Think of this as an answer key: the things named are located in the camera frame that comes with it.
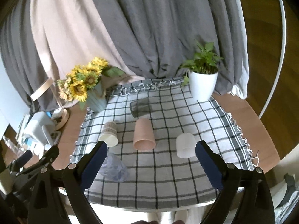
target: plaid tablecloth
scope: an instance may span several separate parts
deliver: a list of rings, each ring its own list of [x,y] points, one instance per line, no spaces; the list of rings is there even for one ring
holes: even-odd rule
[[[183,132],[205,140],[225,162],[253,170],[248,144],[241,131],[218,103],[211,98],[198,103],[181,79],[144,80],[118,86],[108,92],[108,105],[100,113],[89,111],[81,125],[71,162],[91,151],[103,125],[117,123],[119,144],[109,151],[120,157],[129,171],[123,183],[114,183],[98,174],[85,194],[92,203],[127,209],[179,208],[211,201],[217,192],[211,186],[196,157],[176,155],[175,140]],[[156,148],[139,152],[133,148],[135,121],[130,102],[149,97]]]

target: artificial flower bouquet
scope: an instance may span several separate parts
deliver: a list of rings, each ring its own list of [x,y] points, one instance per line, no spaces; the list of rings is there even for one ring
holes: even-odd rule
[[[101,76],[122,76],[124,71],[109,65],[103,58],[95,57],[86,66],[78,65],[66,74],[66,79],[57,80],[60,98],[67,102],[77,99],[85,102],[90,90],[101,81]]]

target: sunflower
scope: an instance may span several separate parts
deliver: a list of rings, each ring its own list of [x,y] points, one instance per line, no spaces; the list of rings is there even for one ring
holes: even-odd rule
[[[87,92],[85,85],[81,81],[75,82],[70,85],[71,95],[74,99],[78,99],[80,102],[85,102],[87,99]]]
[[[89,71],[85,74],[85,79],[83,80],[83,84],[86,85],[87,89],[92,89],[98,83],[98,75],[94,71]]]
[[[70,73],[66,74],[67,77],[70,77],[73,79],[73,81],[77,81],[77,74],[83,73],[84,68],[82,66],[75,66]]]
[[[91,62],[89,62],[86,66],[86,70],[87,71],[94,71],[97,75],[100,75],[102,72],[102,68],[100,68],[98,65],[96,64],[92,64]]]
[[[108,61],[103,58],[95,57],[92,59],[92,64],[105,68],[108,66]]]

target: perforated cup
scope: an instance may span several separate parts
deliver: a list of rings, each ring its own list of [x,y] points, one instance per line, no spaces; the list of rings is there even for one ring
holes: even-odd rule
[[[109,121],[105,123],[103,130],[98,138],[98,141],[103,141],[108,147],[113,147],[118,144],[116,123]]]

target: frosted white cup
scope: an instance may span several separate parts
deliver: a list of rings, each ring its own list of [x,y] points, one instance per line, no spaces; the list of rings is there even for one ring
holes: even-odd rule
[[[182,133],[176,138],[176,154],[179,158],[195,156],[196,140],[191,133]]]
[[[105,123],[103,130],[98,138],[98,141],[103,141],[108,147],[113,147],[118,144],[116,123],[109,121]]]

